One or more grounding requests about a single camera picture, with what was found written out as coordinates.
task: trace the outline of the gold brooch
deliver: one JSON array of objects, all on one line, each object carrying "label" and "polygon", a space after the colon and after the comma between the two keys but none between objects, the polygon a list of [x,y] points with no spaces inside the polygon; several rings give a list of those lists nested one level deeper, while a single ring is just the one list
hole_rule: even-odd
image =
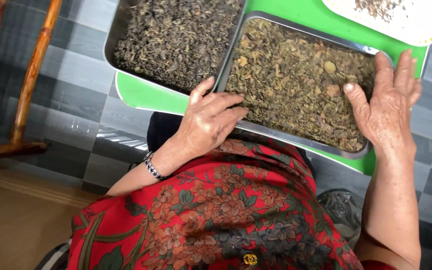
[{"label": "gold brooch", "polygon": [[255,254],[246,254],[243,257],[245,264],[256,265],[258,263],[258,257]]}]

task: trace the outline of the metal tray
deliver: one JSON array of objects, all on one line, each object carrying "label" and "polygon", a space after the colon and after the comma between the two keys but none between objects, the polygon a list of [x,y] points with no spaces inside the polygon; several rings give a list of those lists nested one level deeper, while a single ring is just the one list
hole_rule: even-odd
[{"label": "metal tray", "polygon": [[[138,79],[143,80],[145,82],[160,86],[166,90],[169,90],[169,91],[175,92],[177,94],[188,97],[189,96],[188,94],[185,94],[178,89],[174,89],[174,88],[168,87],[166,85],[162,85],[160,82],[157,82],[155,80],[143,78],[141,76],[138,76],[138,75],[132,74],[126,70],[123,70],[120,67],[118,67],[116,65],[116,63],[114,62],[114,51],[116,50],[116,45],[118,44],[118,41],[126,38],[126,31],[128,29],[129,22],[132,18],[130,8],[132,6],[135,6],[138,1],[147,1],[147,0],[119,0],[117,8],[114,11],[114,16],[113,16],[113,21],[111,23],[111,28],[109,29],[109,32],[108,32],[106,40],[105,40],[104,53],[103,53],[104,59],[113,69],[115,69],[118,72],[122,72],[122,73],[127,74],[131,77],[138,78]],[[218,83],[219,83],[219,81],[222,77],[222,74],[223,74],[224,67],[225,67],[225,65],[228,62],[228,59],[230,57],[234,42],[236,42],[237,33],[239,32],[239,29],[240,29],[241,24],[243,22],[244,11],[246,10],[247,0],[243,0],[243,1],[244,1],[243,7],[241,8],[239,14],[235,17],[235,19],[233,21],[234,28],[229,31],[229,34],[232,35],[233,37],[229,39],[230,43],[227,46],[227,49],[226,49],[227,51],[225,53],[225,58],[223,59],[223,63],[221,65],[221,67],[219,68],[217,74],[214,74],[215,82],[214,82],[213,89],[211,89],[211,92],[214,92],[217,89]]]},{"label": "metal tray", "polygon": [[[241,35],[243,33],[242,29],[244,27],[244,24],[247,21],[249,21],[251,19],[255,19],[255,18],[261,18],[261,19],[271,21],[273,23],[282,25],[282,26],[287,27],[287,28],[294,29],[295,31],[307,34],[309,36],[313,36],[313,37],[316,37],[316,38],[321,39],[321,40],[326,40],[327,42],[333,43],[336,46],[344,47],[346,49],[356,50],[356,51],[367,53],[370,55],[375,55],[377,52],[379,52],[379,50],[377,50],[373,47],[364,46],[364,45],[361,45],[359,43],[355,43],[355,42],[352,42],[352,41],[349,41],[346,39],[342,39],[342,38],[339,38],[337,36],[327,34],[327,33],[303,26],[301,24],[298,24],[298,23],[295,23],[292,21],[288,21],[288,20],[283,19],[281,17],[274,16],[274,15],[268,14],[266,12],[262,12],[262,11],[252,11],[252,12],[244,15],[244,20],[240,26],[240,31],[237,35],[237,41],[234,44],[235,48],[238,46],[239,40],[240,40]],[[234,57],[234,52],[232,51],[231,56],[229,57],[229,59],[226,63],[225,70],[223,72],[223,77],[221,78],[217,92],[224,92],[224,90],[226,88],[226,83],[228,82],[228,78],[229,78],[230,73],[231,73],[231,67],[233,64],[233,57]],[[369,153],[369,151],[373,147],[371,145],[371,143],[366,139],[366,144],[364,145],[362,150],[355,152],[355,153],[350,153],[350,152],[340,150],[336,147],[329,146],[327,144],[323,144],[323,143],[320,143],[320,142],[317,142],[314,140],[310,140],[310,139],[306,139],[306,138],[299,137],[296,135],[292,135],[292,134],[289,134],[286,132],[274,130],[274,129],[271,129],[271,128],[268,128],[268,127],[265,127],[262,125],[250,123],[250,122],[244,121],[244,120],[237,122],[236,127],[250,131],[250,132],[254,132],[254,133],[266,136],[266,137],[270,137],[270,138],[273,138],[276,140],[284,141],[286,143],[289,143],[289,144],[292,144],[292,145],[295,145],[298,147],[307,146],[307,147],[311,147],[311,148],[314,148],[317,150],[324,151],[326,153],[338,155],[338,156],[344,157],[346,159],[353,159],[353,160],[360,159],[360,158],[364,157],[367,153]]]}]

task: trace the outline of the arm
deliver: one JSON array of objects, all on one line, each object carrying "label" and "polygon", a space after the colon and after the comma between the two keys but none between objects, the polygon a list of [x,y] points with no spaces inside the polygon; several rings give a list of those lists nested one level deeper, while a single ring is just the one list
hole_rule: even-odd
[{"label": "arm", "polygon": [[[189,103],[178,131],[169,138],[151,158],[159,174],[169,176],[188,161],[206,154],[224,142],[248,109],[231,107],[243,101],[242,95],[210,93],[203,97],[214,84],[214,77],[200,83],[189,96]],[[158,180],[144,163],[130,170],[106,193],[119,196],[156,184]]]},{"label": "arm", "polygon": [[345,85],[357,125],[371,141],[376,169],[363,205],[361,236],[355,253],[360,261],[375,260],[398,270],[419,269],[418,205],[414,189],[416,145],[410,108],[421,95],[414,79],[411,51],[401,53],[396,71],[378,53],[373,96],[368,103],[357,84]]}]

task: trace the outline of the woman's left hand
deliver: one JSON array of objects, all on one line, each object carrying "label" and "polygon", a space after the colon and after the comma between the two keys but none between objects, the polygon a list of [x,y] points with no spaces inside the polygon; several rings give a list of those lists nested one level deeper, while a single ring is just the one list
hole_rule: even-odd
[{"label": "woman's left hand", "polygon": [[223,92],[203,97],[214,83],[214,77],[210,77],[191,91],[181,125],[171,138],[181,146],[181,154],[187,161],[220,146],[248,113],[245,107],[228,108],[242,102],[243,95]]}]

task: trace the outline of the green plastic board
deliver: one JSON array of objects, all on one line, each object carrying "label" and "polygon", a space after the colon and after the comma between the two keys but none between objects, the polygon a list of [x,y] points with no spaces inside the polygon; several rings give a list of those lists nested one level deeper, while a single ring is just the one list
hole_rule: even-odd
[{"label": "green plastic board", "polygon": [[[348,20],[327,9],[322,1],[325,0],[248,0],[246,12],[264,11],[346,40],[374,47],[385,51],[394,63],[398,62],[399,54],[402,51],[411,48],[413,57],[418,59],[416,74],[421,74],[427,46],[411,46]],[[172,114],[183,114],[186,109],[188,97],[121,72],[117,72],[116,79],[120,97],[131,107]],[[351,160],[313,148],[302,147],[366,175],[372,175],[375,170],[374,151],[369,152],[364,158]]]}]

